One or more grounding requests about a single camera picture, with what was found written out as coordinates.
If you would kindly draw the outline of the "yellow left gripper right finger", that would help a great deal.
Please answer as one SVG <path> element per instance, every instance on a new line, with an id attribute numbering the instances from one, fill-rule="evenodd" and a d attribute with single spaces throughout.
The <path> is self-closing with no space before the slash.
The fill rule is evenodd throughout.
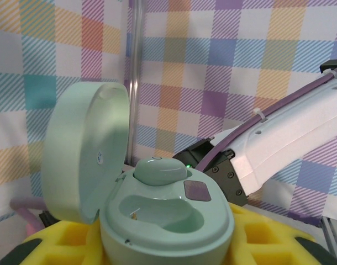
<path id="1" fill-rule="evenodd" d="M 312 235 L 235 204 L 230 207 L 235 229 L 226 264 L 337 264 Z"/>

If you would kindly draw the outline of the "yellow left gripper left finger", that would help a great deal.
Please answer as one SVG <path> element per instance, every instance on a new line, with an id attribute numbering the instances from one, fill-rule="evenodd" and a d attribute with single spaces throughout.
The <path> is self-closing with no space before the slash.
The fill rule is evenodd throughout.
<path id="1" fill-rule="evenodd" d="M 59 221 L 26 238 L 0 264 L 95 265 L 103 263 L 99 221 L 92 225 Z"/>

